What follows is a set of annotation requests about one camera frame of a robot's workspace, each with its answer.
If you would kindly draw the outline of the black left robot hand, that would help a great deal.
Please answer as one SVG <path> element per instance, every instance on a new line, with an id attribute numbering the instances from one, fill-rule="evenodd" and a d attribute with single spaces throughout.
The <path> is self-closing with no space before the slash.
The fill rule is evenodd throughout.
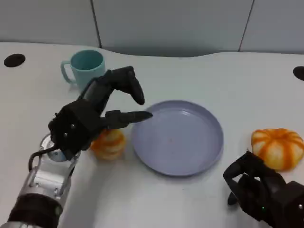
<path id="1" fill-rule="evenodd" d="M 123 113 L 112 110 L 101 116 L 114 90 L 130 94 L 143 105 L 143 90 L 132 66 L 107 70 L 103 76 L 93 78 L 73 102 L 65 105 L 49 123 L 51 140 L 65 158 L 71 160 L 80 151 L 87 150 L 103 130 L 127 127 L 152 117 L 147 111 Z"/>

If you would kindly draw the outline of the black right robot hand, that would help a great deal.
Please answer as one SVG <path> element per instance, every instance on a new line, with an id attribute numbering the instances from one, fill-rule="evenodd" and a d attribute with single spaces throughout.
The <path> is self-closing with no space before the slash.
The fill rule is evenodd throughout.
<path id="1" fill-rule="evenodd" d="M 286 185 L 279 173 L 267 167 L 252 152 L 246 151 L 224 171 L 223 177 L 231 189 L 228 205 L 238 204 L 255 220 L 275 226 L 270 210 L 271 197 Z"/>

